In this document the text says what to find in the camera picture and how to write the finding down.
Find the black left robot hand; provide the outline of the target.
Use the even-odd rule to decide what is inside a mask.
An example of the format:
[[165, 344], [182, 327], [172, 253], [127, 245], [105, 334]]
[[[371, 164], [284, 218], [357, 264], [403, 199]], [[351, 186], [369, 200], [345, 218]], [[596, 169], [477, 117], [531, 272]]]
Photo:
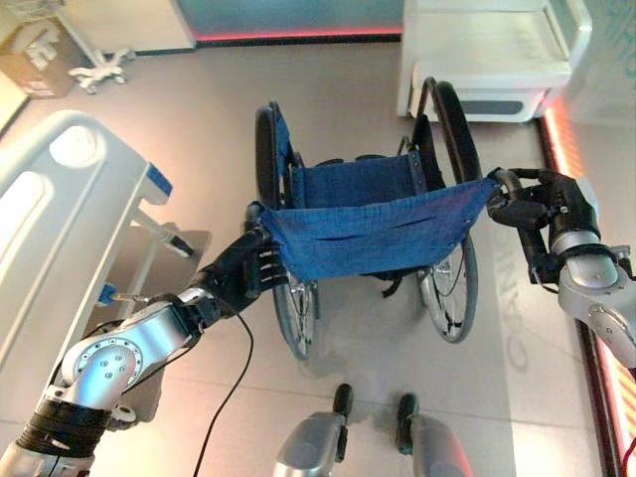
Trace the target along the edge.
[[264, 291], [288, 282], [278, 244], [267, 229], [256, 227], [200, 269], [190, 286], [210, 292], [219, 302], [221, 316], [230, 318]]

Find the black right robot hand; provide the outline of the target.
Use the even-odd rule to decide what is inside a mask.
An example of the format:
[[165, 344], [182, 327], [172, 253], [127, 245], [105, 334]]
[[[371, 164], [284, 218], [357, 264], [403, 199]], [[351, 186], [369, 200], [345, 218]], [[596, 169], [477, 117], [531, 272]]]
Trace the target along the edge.
[[549, 169], [497, 168], [489, 217], [518, 232], [533, 284], [557, 284], [565, 261], [600, 246], [597, 213], [577, 182]]

